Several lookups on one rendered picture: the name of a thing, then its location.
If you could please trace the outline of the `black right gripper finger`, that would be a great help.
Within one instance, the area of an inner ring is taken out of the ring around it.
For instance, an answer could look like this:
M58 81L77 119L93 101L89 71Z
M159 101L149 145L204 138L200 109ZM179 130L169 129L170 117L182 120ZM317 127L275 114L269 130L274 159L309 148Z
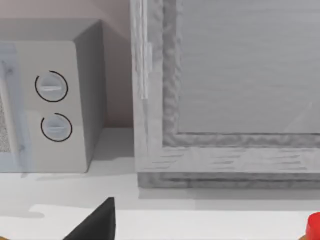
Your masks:
M115 198L108 197L62 240L115 240Z

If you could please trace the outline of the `pale microwave knob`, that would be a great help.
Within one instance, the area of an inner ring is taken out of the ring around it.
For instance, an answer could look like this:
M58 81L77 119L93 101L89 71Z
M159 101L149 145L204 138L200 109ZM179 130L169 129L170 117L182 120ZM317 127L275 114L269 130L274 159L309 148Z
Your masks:
M38 75L34 81L34 88L39 97L49 103L62 101L69 91L65 77L53 70Z
M43 117L40 122L42 134L50 141L61 143L69 139L73 132L71 121L63 114L55 112Z

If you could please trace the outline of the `grey cabinet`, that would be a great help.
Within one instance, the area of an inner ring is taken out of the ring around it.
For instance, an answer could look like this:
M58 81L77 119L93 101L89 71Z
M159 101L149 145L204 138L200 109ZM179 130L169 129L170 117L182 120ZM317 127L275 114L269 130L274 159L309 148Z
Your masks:
M320 189L320 0L130 0L141 188Z

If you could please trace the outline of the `pale microwave oven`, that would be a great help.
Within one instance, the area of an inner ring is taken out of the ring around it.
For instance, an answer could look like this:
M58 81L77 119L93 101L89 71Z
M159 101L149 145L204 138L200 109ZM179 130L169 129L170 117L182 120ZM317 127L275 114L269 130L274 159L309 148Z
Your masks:
M47 102L35 79L64 76L66 97ZM0 173L84 173L105 123L102 24L90 18L0 18ZM72 124L70 138L47 139L41 120Z

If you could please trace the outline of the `red bottle cap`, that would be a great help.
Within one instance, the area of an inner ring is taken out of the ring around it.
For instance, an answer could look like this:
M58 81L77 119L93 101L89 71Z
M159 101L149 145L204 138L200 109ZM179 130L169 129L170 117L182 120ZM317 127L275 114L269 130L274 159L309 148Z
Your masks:
M320 212L308 217L305 235L307 240L320 240Z

